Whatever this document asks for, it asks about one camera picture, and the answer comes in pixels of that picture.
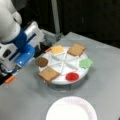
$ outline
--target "white plate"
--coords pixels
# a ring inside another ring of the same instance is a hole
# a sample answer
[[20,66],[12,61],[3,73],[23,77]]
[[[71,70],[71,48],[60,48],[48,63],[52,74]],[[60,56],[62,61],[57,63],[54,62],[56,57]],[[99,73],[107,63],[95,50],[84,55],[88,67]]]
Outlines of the white plate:
[[94,108],[79,97],[65,97],[49,109],[46,120],[97,120]]
[[[87,55],[83,53],[80,57],[74,57],[69,54],[67,54],[67,51],[69,47],[63,47],[64,53],[53,55],[51,51],[45,53],[43,57],[48,59],[48,65],[52,67],[54,70],[59,72],[61,75],[54,79],[51,83],[57,84],[57,85],[66,85],[66,84],[72,84],[74,82],[77,82],[78,80],[82,79],[88,72],[89,69],[84,69],[79,67],[79,61],[87,58]],[[69,82],[65,79],[65,76],[69,72],[76,72],[80,75],[78,80]]]

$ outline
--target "table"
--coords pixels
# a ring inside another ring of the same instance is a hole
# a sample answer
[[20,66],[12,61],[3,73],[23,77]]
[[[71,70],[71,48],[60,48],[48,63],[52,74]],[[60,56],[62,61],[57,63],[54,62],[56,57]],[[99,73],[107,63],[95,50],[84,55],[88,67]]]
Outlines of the table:
[[0,87],[0,120],[45,120],[49,107],[58,99],[78,96],[95,108],[98,120],[120,117],[120,49],[70,32],[56,45],[81,43],[94,61],[85,82],[68,92],[55,91],[38,77],[34,60],[26,65],[10,85]]

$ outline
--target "red circle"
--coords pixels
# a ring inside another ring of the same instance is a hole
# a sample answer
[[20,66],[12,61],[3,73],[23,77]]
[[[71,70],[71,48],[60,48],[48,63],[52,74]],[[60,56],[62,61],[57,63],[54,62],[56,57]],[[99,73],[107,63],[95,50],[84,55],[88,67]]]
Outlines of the red circle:
[[66,75],[66,80],[68,81],[76,81],[79,78],[79,75],[74,72],[70,72]]

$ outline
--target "cheese slice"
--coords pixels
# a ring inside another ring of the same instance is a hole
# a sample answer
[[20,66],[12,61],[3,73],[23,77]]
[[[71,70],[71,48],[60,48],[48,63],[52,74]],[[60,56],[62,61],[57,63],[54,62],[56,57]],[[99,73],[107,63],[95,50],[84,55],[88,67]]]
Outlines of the cheese slice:
[[61,45],[57,45],[57,46],[51,47],[51,51],[54,55],[56,55],[56,54],[59,54],[59,53],[63,53],[64,49]]

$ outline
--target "background wall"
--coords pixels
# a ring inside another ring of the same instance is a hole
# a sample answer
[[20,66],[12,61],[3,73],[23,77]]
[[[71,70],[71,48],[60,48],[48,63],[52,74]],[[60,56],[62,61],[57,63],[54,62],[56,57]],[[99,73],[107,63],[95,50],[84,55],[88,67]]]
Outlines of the background wall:
[[[61,32],[72,31],[120,47],[119,0],[57,0]],[[39,27],[55,32],[51,0],[28,0],[20,11],[23,26],[36,20]]]

